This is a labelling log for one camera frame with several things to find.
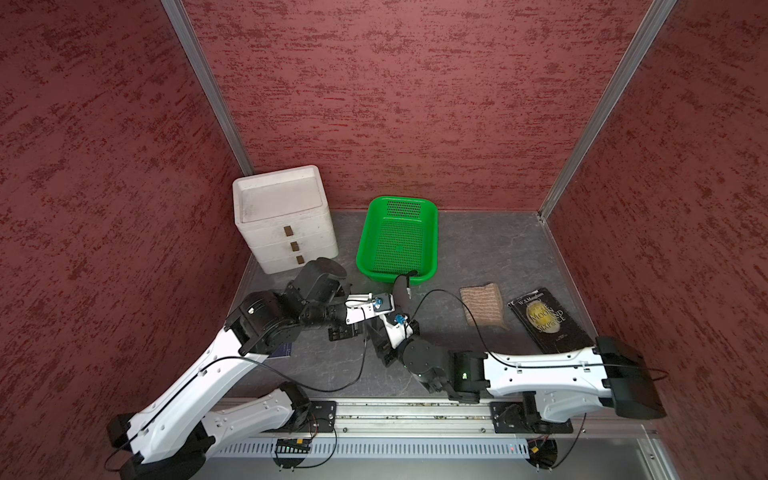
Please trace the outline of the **brown striped dishcloth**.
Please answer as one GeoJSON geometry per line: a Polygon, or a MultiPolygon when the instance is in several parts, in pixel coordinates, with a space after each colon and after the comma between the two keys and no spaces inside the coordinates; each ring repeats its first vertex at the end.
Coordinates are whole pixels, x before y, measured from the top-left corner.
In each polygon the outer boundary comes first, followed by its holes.
{"type": "Polygon", "coordinates": [[[509,329],[504,319],[501,292],[496,283],[461,288],[460,298],[465,304],[464,313],[468,325],[509,329]]]}

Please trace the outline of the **grey blue cloth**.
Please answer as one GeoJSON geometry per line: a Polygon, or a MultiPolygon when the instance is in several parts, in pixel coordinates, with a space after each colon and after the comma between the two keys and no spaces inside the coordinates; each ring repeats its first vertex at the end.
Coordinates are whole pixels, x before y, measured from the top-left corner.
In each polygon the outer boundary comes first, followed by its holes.
{"type": "Polygon", "coordinates": [[[396,277],[392,289],[392,299],[394,305],[394,313],[404,318],[408,318],[411,313],[411,293],[410,283],[411,278],[417,275],[416,270],[411,270],[405,274],[400,274],[396,277]]]}

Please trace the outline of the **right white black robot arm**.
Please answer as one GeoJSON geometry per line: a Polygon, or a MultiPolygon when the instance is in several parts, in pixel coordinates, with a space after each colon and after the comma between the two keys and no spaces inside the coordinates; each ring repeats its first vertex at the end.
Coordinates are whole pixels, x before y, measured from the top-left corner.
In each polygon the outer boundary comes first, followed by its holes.
{"type": "Polygon", "coordinates": [[[381,318],[367,322],[365,332],[385,365],[400,363],[428,392],[458,403],[530,394],[525,415],[549,424],[603,408],[634,420],[667,415],[644,356],[612,337],[571,352],[506,355],[451,351],[381,318]]]}

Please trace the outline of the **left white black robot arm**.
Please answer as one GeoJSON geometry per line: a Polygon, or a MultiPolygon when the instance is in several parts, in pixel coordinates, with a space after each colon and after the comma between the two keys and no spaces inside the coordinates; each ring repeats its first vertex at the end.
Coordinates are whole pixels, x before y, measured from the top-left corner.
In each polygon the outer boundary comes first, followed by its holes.
{"type": "Polygon", "coordinates": [[[247,295],[204,353],[148,407],[114,417],[107,426],[123,479],[190,479],[219,451],[251,435],[311,425],[306,387],[286,380],[265,396],[229,410],[214,406],[247,373],[304,330],[345,323],[346,270],[320,257],[281,292],[247,295]]]}

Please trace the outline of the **blue book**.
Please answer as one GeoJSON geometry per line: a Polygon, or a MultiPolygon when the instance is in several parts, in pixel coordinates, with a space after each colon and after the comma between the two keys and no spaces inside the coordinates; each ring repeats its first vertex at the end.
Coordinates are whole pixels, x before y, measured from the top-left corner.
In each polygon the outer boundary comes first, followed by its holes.
{"type": "Polygon", "coordinates": [[[278,347],[274,352],[272,352],[268,359],[269,360],[279,360],[279,359],[287,359],[292,356],[292,350],[293,350],[293,343],[285,343],[278,347]]]}

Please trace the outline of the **green plastic basket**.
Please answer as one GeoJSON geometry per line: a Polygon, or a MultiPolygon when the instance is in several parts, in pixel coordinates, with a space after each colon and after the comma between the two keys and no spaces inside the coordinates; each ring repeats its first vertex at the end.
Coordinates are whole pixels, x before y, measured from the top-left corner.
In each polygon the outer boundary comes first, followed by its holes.
{"type": "Polygon", "coordinates": [[[369,204],[356,255],[369,279],[392,283],[408,274],[413,285],[438,270],[439,211],[425,199],[381,196],[369,204]]]}

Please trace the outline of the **white three-drawer cabinet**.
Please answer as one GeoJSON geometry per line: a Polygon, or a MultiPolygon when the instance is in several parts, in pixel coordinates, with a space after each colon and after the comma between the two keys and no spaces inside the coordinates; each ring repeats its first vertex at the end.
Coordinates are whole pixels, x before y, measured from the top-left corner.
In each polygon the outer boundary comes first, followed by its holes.
{"type": "Polygon", "coordinates": [[[307,165],[232,184],[234,222],[268,275],[335,258],[338,244],[320,171],[307,165]]]}

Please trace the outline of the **black gold book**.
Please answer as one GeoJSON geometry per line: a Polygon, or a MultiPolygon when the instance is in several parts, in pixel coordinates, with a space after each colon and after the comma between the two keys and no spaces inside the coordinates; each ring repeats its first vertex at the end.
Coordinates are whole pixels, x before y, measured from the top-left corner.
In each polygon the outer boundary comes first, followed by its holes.
{"type": "Polygon", "coordinates": [[[507,303],[545,354],[592,347],[594,340],[547,289],[540,287],[507,303]]]}

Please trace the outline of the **aluminium rail frame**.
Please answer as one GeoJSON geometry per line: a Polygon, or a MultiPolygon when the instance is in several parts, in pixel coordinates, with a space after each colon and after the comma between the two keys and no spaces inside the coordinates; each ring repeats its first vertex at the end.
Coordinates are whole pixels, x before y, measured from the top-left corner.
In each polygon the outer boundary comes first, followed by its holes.
{"type": "Polygon", "coordinates": [[[571,434],[496,434],[491,402],[328,398],[332,433],[257,433],[210,457],[193,476],[235,464],[232,479],[676,479],[648,423],[593,412],[571,434]]]}

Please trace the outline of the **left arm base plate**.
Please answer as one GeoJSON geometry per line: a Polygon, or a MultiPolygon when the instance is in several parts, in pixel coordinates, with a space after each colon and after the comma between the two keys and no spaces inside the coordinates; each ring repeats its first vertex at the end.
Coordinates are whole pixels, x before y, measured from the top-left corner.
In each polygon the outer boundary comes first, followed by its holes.
{"type": "Polygon", "coordinates": [[[282,427],[266,433],[332,433],[335,428],[338,404],[335,401],[311,400],[304,413],[291,417],[282,427]]]}

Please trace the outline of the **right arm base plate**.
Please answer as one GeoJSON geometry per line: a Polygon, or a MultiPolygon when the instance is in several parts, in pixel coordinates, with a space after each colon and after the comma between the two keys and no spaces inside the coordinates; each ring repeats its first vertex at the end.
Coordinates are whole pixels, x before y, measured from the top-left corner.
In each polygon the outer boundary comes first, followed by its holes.
{"type": "Polygon", "coordinates": [[[564,423],[544,421],[537,412],[528,409],[524,402],[491,402],[489,409],[496,434],[552,435],[574,432],[570,420],[564,423]]]}

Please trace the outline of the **left metal corner post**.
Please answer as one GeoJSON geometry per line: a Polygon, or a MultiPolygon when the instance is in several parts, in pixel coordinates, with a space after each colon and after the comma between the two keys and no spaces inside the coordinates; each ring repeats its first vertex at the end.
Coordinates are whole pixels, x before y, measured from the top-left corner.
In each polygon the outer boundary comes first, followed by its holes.
{"type": "Polygon", "coordinates": [[[206,59],[183,2],[180,0],[162,0],[161,4],[242,174],[252,175],[254,168],[245,144],[206,59]]]}

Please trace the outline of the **metal corner post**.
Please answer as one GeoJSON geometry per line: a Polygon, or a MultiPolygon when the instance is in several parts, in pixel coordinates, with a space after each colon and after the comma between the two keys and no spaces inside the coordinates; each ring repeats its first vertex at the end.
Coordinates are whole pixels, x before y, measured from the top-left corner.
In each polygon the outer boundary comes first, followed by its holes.
{"type": "Polygon", "coordinates": [[[183,2],[180,0],[162,0],[161,4],[242,174],[252,175],[254,168],[245,144],[206,59],[183,2]]]}
{"type": "Polygon", "coordinates": [[[553,214],[676,4],[676,0],[653,0],[650,3],[581,136],[538,211],[541,224],[546,224],[553,214]]]}

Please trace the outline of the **right metal corner post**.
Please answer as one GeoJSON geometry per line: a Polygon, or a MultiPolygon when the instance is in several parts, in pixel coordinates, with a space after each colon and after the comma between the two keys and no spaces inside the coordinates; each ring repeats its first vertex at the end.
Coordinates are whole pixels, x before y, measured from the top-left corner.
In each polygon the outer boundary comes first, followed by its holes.
{"type": "Polygon", "coordinates": [[[676,4],[676,0],[653,0],[650,3],[581,136],[538,211],[541,224],[546,224],[553,214],[676,4]]]}

